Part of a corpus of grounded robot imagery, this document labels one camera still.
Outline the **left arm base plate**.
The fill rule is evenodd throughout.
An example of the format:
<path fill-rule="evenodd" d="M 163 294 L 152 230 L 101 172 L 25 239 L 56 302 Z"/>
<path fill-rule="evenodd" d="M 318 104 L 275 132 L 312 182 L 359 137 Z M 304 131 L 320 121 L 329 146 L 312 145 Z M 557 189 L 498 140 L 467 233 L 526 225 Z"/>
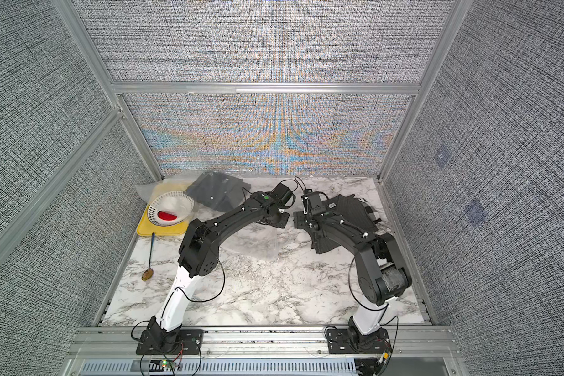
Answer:
<path fill-rule="evenodd" d="M 178 329 L 164 332 L 159 327 L 143 331 L 136 355 L 198 355 L 205 332 L 200 329 Z"/>

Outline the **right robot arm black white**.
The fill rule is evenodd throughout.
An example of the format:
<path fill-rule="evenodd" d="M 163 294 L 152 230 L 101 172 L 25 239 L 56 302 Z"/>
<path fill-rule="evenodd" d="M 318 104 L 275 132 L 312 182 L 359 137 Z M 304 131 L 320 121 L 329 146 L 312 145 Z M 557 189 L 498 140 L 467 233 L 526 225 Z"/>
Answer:
<path fill-rule="evenodd" d="M 352 254 L 348 270 L 349 293 L 358 310 L 346 330 L 338 330 L 342 351 L 382 352 L 389 346 L 381 322 L 389 300 L 399 298 L 412 285 L 412 276 L 394 236 L 368 233 L 340 215 L 325 212 L 316 216 L 302 211 L 293 214 L 294 226 L 310 235 L 312 249 L 323 255 L 343 247 Z"/>

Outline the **dark grey pinstripe shirt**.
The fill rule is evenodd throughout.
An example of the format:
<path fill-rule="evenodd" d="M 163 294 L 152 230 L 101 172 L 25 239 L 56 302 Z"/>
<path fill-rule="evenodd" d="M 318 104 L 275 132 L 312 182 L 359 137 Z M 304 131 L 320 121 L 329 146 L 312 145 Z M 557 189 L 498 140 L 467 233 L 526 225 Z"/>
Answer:
<path fill-rule="evenodd" d="M 323 255 L 338 247 L 354 255 L 366 251 L 374 255 L 381 253 L 384 243 L 377 231 L 382 220 L 366 200 L 354 195 L 338 195 L 322 202 L 326 212 L 320 220 L 321 231 L 306 231 L 316 254 Z"/>

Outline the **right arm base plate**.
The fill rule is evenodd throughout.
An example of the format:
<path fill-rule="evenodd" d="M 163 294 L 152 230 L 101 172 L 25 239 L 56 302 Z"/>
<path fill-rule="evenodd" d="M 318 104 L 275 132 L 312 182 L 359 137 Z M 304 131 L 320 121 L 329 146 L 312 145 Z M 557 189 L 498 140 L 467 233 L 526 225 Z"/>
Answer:
<path fill-rule="evenodd" d="M 388 332 L 382 328 L 362 335 L 357 329 L 327 327 L 324 336 L 330 354 L 383 354 L 392 349 Z"/>

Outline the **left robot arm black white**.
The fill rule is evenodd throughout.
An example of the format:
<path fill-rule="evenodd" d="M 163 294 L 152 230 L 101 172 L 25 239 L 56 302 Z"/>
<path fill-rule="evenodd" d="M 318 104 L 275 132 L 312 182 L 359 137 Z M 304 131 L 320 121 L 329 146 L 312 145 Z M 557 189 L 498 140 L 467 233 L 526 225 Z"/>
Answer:
<path fill-rule="evenodd" d="M 239 206 L 208 221 L 195 219 L 189 224 L 179 249 L 178 269 L 166 301 L 155 318 L 165 332 L 183 325 L 183 317 L 193 298 L 197 282 L 222 266 L 219 248 L 224 241 L 245 227 L 260 222 L 283 229 L 289 220 L 287 209 L 295 194 L 283 183 L 272 191 L 256 191 Z"/>

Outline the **clear plastic vacuum bag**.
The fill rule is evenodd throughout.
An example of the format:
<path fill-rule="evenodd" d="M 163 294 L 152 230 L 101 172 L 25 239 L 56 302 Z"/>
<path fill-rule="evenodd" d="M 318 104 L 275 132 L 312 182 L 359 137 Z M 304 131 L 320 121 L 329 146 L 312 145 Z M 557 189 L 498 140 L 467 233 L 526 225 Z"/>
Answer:
<path fill-rule="evenodd" d="M 191 185 L 202 173 L 189 172 L 187 174 L 171 175 L 166 177 L 162 181 L 183 181 Z M 250 191 L 244 191 L 244 200 L 248 198 L 249 194 L 255 193 L 259 190 L 258 186 L 255 184 L 250 184 Z M 196 212 L 194 219 L 200 219 L 202 221 L 207 221 L 209 219 L 215 218 L 224 214 L 223 211 L 215 211 L 211 208 L 205 207 L 199 203 L 196 203 Z M 237 255 L 248 255 L 256 259 L 262 259 L 266 261 L 273 261 L 277 258 L 280 248 L 279 236 L 282 235 L 283 230 L 275 229 L 266 225 L 253 223 L 243 230 L 235 233 L 229 237 L 226 241 L 222 243 L 222 250 L 225 252 L 232 252 Z"/>

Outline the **black shirt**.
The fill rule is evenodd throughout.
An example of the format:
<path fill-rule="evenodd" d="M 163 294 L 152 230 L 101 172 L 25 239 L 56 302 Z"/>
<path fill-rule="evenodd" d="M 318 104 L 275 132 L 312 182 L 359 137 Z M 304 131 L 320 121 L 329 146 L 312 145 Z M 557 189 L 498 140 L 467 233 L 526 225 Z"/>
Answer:
<path fill-rule="evenodd" d="M 251 185 L 222 172 L 203 172 L 185 194 L 196 203 L 218 212 L 230 212 L 244 201 L 244 191 Z"/>

